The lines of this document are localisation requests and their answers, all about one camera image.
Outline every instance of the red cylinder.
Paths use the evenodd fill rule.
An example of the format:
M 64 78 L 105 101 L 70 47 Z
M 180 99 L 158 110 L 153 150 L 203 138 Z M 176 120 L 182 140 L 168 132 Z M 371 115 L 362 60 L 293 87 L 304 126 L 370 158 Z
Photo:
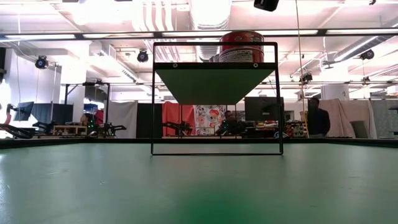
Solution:
M 213 62 L 220 62 L 220 55 L 219 54 L 214 55 Z
M 220 53 L 220 62 L 264 62 L 264 52 L 253 47 L 236 47 Z
M 234 31 L 228 34 L 225 34 L 221 37 L 220 42 L 263 42 L 264 37 L 254 31 Z M 262 50 L 263 47 L 261 45 L 248 45 L 248 46 L 232 46 L 232 45 L 224 45 L 221 46 L 221 53 L 225 50 L 236 48 L 236 47 L 252 47 L 255 49 Z

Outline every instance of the computer monitor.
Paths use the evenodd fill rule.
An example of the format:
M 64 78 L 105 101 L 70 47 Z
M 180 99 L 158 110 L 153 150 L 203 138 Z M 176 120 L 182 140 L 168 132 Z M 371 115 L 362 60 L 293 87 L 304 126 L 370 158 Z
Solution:
M 284 114 L 284 99 L 280 98 L 282 114 Z M 246 121 L 278 121 L 279 105 L 276 97 L 245 97 L 244 114 Z
M 18 103 L 18 107 L 14 108 L 14 121 L 27 121 L 32 113 L 34 102 Z

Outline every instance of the pillar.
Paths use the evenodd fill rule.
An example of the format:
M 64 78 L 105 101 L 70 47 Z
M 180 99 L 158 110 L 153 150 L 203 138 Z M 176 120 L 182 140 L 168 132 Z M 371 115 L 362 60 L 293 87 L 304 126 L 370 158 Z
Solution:
M 83 83 L 86 81 L 86 66 L 77 58 L 71 58 L 62 65 L 61 84 Z M 84 110 L 84 98 L 86 88 L 84 86 L 77 86 L 74 88 L 70 85 L 67 96 L 67 103 L 73 105 L 73 122 L 79 122 Z M 65 87 L 62 86 L 60 90 L 60 102 L 65 100 Z
M 348 67 L 343 63 L 338 63 L 333 68 L 323 69 L 320 76 L 327 82 L 343 82 L 349 80 Z M 321 98 L 323 100 L 349 100 L 348 84 L 323 85 L 321 87 Z
M 323 100 L 349 100 L 348 84 L 324 85 L 321 87 L 321 98 Z

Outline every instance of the colorful poster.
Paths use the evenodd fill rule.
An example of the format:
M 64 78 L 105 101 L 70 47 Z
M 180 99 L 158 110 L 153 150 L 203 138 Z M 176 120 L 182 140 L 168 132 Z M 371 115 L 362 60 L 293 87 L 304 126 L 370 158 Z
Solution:
M 194 105 L 197 135 L 214 135 L 225 119 L 226 106 Z

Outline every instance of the green mat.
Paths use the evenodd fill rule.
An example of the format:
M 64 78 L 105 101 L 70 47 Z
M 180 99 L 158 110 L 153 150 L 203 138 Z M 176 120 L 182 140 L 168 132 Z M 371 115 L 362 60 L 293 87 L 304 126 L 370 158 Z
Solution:
M 274 70 L 160 69 L 156 70 L 182 105 L 235 105 Z

